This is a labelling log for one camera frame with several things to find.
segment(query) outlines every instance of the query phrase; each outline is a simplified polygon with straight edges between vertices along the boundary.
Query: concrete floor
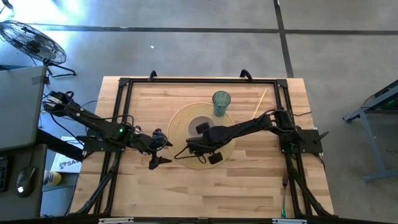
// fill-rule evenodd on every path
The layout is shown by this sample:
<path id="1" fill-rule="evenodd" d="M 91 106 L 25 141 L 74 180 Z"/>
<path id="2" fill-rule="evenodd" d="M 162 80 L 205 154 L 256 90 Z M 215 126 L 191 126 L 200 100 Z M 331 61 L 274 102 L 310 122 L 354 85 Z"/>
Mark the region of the concrete floor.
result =
<path id="1" fill-rule="evenodd" d="M 279 1 L 286 29 L 398 29 L 395 0 Z M 30 23 L 278 27 L 272 0 L 10 2 L 16 7 L 13 19 Z M 6 16 L 5 10 L 0 20 Z M 254 77 L 287 76 L 279 34 L 44 32 L 65 49 L 68 58 L 64 66 L 78 73 L 73 78 L 52 79 L 46 92 L 72 90 L 79 103 L 97 99 L 105 75 L 149 75 L 156 70 L 161 76 L 237 76 L 246 68 Z M 341 117 L 398 78 L 398 36 L 288 35 L 287 43 L 294 76 L 305 80 L 315 125 L 321 131 L 330 131 L 323 147 L 335 213 L 346 218 L 397 223 L 398 179 L 363 182 L 363 174 L 376 171 L 369 142 L 359 121 L 345 124 Z M 1 64 L 33 65 L 28 56 L 6 42 L 0 42 L 0 49 Z M 95 103 L 87 108 L 94 110 Z M 84 134 L 82 125 L 58 120 L 73 133 Z M 68 135 L 48 116 L 43 115 L 42 121 L 46 131 L 58 137 Z M 383 129 L 396 132 L 394 125 L 378 127 L 377 132 Z M 388 156 L 389 160 L 397 159 L 396 154 Z M 47 157 L 50 168 L 54 154 L 50 152 Z M 67 177 L 63 185 L 70 185 L 74 178 Z M 63 215 L 71 193 L 70 188 L 45 192 L 42 213 Z M 54 198 L 62 203 L 54 203 Z"/>

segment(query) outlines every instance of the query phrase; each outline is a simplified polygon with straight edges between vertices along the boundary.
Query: green cup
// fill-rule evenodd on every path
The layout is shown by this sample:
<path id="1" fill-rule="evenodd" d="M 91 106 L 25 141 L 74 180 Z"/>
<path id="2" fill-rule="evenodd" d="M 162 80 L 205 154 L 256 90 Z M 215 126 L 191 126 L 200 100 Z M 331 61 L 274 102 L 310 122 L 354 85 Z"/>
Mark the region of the green cup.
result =
<path id="1" fill-rule="evenodd" d="M 228 105 L 231 103 L 231 96 L 225 91 L 217 91 L 213 95 L 214 115 L 224 116 Z"/>

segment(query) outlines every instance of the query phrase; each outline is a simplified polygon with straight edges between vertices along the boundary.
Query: wooden stick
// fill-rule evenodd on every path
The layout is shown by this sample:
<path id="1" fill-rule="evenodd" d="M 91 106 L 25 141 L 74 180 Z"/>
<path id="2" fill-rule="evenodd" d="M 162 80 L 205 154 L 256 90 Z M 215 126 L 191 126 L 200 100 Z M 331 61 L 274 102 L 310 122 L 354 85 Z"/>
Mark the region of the wooden stick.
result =
<path id="1" fill-rule="evenodd" d="M 264 90 L 264 92 L 262 93 L 262 96 L 261 96 L 261 99 L 260 99 L 260 102 L 259 102 L 259 104 L 257 105 L 257 108 L 256 108 L 256 110 L 254 111 L 254 114 L 253 114 L 253 118 L 252 119 L 254 119 L 254 117 L 256 117 L 256 113 L 257 113 L 257 111 L 259 110 L 259 108 L 260 108 L 260 104 L 261 104 L 261 101 L 262 101 L 262 99 L 264 98 L 264 96 L 266 95 L 266 91 L 267 91 L 267 89 L 265 89 Z"/>

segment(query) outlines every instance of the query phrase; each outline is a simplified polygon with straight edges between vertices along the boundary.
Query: wood plank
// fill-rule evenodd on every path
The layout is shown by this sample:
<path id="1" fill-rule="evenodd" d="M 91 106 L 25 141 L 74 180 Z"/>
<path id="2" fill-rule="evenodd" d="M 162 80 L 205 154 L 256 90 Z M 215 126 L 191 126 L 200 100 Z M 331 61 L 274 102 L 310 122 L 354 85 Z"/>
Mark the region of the wood plank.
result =
<path id="1" fill-rule="evenodd" d="M 104 77 L 95 113 L 111 116 L 120 77 Z M 304 81 L 287 79 L 290 100 L 295 114 L 310 111 Z M 135 83 L 132 88 L 129 114 L 134 124 L 147 134 L 156 128 L 167 133 L 172 116 L 192 103 L 211 103 L 218 90 L 232 98 L 227 113 L 235 123 L 249 120 L 264 90 L 266 94 L 259 111 L 276 106 L 274 90 L 269 85 L 246 83 Z M 120 114 L 124 106 L 121 102 Z M 311 114 L 295 118 L 302 128 L 313 128 Z M 169 150 L 159 152 L 171 159 Z M 72 209 L 78 210 L 90 197 L 101 172 L 104 153 L 96 152 L 83 161 Z M 212 169 L 193 170 L 178 161 L 155 170 L 147 168 L 149 156 L 128 149 L 123 153 L 114 193 L 112 216 L 135 217 L 279 217 L 282 206 L 282 177 L 286 173 L 284 155 L 278 137 L 264 131 L 237 138 L 232 155 Z M 326 210 L 333 213 L 328 184 L 320 160 L 304 154 L 303 163 L 308 187 Z M 303 210 L 301 192 L 298 191 Z M 286 212 L 293 216 L 290 189 L 286 192 Z"/>

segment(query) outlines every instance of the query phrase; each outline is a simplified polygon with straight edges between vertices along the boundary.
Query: woven placemat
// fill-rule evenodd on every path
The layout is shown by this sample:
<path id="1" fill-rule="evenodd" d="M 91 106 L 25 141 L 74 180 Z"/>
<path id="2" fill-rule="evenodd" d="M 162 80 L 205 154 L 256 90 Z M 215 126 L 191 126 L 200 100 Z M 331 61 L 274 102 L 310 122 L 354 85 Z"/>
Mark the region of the woven placemat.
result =
<path id="1" fill-rule="evenodd" d="M 198 122 L 203 121 L 208 121 L 210 123 L 210 126 L 234 125 L 234 121 L 227 113 L 225 113 L 225 115 L 222 117 L 215 116 L 213 112 L 213 105 L 210 103 L 195 103 L 193 105 L 187 106 L 186 108 L 180 110 L 179 112 L 177 112 L 177 114 L 174 115 L 174 117 L 170 121 L 169 128 L 167 130 L 167 138 L 173 144 L 172 147 L 169 147 L 169 151 L 171 152 L 173 157 L 187 145 L 186 140 L 188 138 L 198 136 L 195 131 L 195 127 L 199 124 Z M 227 160 L 227 158 L 232 154 L 232 151 L 234 150 L 235 142 L 235 140 L 232 140 L 224 147 L 216 150 L 216 152 L 221 152 L 221 154 L 223 155 L 223 160 L 221 162 L 218 162 L 217 164 L 209 163 L 208 156 L 210 156 L 210 154 L 204 155 L 204 157 L 206 158 L 206 163 L 204 164 L 201 163 L 197 157 L 177 159 L 177 161 L 182 165 L 192 169 L 209 169 L 218 166 L 225 160 Z M 193 156 L 193 154 L 190 154 L 189 150 L 186 149 L 178 157 L 183 156 Z"/>

